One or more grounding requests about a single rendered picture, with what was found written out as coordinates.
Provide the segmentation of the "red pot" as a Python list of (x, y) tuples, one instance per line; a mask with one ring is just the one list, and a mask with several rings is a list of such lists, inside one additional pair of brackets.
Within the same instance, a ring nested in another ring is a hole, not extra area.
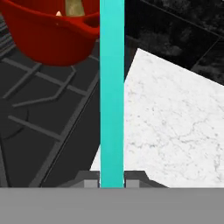
[(69, 17), (65, 0), (0, 0), (0, 11), (23, 54), (48, 66), (71, 66), (90, 55), (100, 36), (100, 0), (82, 3), (82, 17)]

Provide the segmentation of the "turquoise spatula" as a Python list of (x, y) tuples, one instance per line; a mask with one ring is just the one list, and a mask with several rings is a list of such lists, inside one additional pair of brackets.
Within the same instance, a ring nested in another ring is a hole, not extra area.
[(101, 187), (123, 187), (124, 0), (100, 0)]

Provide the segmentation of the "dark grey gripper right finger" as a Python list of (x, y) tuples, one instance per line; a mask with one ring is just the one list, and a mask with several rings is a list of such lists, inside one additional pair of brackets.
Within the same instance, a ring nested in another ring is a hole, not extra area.
[(152, 179), (149, 179), (145, 171), (125, 171), (124, 172), (125, 188), (165, 188)]

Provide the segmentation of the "brown potato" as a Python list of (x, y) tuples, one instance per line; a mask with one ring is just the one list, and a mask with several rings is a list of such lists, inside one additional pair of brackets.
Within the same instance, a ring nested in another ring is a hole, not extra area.
[(66, 14), (69, 17), (82, 17), (85, 15), (82, 0), (66, 0)]

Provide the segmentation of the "black hob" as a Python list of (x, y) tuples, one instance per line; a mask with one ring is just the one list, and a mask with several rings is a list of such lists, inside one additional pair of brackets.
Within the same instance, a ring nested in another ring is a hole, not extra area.
[(24, 56), (0, 15), (0, 187), (55, 187), (90, 169), (99, 145), (99, 51), (79, 64)]

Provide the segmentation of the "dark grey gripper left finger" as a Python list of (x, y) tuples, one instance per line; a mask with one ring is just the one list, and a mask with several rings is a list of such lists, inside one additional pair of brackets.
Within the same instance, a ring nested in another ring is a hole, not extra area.
[(79, 171), (76, 177), (59, 187), (73, 188), (99, 188), (100, 172), (99, 171)]

